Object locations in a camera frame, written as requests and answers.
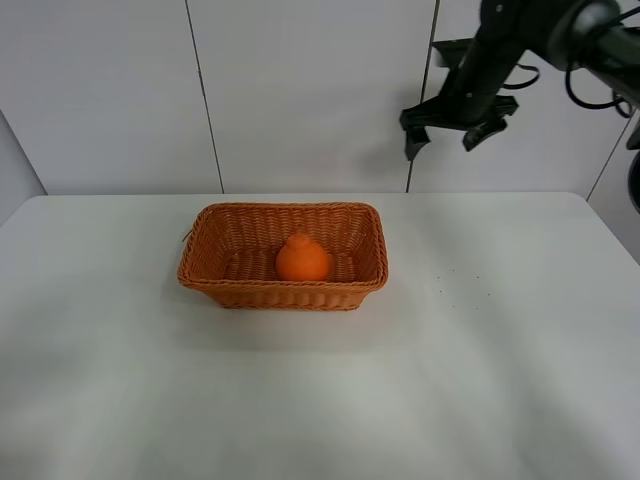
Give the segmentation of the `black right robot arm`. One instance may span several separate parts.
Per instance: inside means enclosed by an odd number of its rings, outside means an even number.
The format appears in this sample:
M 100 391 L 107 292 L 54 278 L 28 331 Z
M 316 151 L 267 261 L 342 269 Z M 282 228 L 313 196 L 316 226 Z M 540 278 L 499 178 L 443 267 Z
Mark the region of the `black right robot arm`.
M 405 155 L 413 160 L 426 146 L 430 127 L 463 132 L 472 150 L 504 131 L 518 103 L 508 83 L 530 51 L 564 74 L 571 101 L 587 110 L 639 105 L 639 30 L 624 25 L 638 14 L 615 1 L 484 1 L 472 38 L 439 41 L 434 47 L 448 74 L 439 93 L 401 112 Z M 586 69 L 612 92 L 605 103 L 576 96 L 571 74 Z

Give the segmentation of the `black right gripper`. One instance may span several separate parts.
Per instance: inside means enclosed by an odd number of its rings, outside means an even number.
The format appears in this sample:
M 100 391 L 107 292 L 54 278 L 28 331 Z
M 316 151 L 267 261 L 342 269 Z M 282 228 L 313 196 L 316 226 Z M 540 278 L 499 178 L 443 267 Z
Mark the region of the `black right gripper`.
M 524 53 L 516 33 L 523 5 L 522 1 L 481 3 L 478 31 L 439 94 L 401 113 L 408 161 L 431 142 L 424 127 L 466 130 L 462 144 L 467 152 L 507 128 L 493 104 Z

